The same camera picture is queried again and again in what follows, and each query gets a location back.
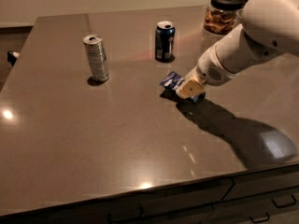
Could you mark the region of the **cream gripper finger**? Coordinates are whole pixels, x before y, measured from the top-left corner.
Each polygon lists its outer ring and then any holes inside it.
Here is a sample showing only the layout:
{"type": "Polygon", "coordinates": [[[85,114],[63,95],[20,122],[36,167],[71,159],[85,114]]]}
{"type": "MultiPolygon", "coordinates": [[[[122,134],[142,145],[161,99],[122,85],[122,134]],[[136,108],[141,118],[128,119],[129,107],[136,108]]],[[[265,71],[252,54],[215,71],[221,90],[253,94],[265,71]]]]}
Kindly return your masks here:
{"type": "Polygon", "coordinates": [[[202,93],[204,90],[205,88],[195,77],[190,77],[176,89],[176,94],[182,99],[187,99],[202,93]]]}

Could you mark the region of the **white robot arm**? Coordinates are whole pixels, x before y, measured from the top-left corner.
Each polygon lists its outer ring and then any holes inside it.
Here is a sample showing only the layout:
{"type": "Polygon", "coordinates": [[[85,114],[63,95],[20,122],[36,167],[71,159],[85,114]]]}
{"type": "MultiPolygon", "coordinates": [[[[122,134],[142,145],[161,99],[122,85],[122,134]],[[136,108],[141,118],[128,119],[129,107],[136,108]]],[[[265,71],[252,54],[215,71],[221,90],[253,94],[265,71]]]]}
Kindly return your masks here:
{"type": "Polygon", "coordinates": [[[249,0],[240,23],[202,54],[176,93],[193,97],[283,53],[299,55],[299,0],[249,0]]]}

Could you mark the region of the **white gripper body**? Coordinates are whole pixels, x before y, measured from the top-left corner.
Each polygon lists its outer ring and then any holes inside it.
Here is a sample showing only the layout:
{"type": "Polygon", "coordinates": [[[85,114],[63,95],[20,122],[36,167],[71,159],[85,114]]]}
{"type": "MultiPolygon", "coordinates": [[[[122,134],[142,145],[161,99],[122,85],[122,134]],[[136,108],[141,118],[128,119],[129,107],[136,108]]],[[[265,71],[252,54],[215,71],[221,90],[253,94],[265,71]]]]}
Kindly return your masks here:
{"type": "Polygon", "coordinates": [[[201,86],[220,86],[238,74],[238,66],[231,50],[215,44],[199,58],[197,65],[185,76],[201,86]]]}

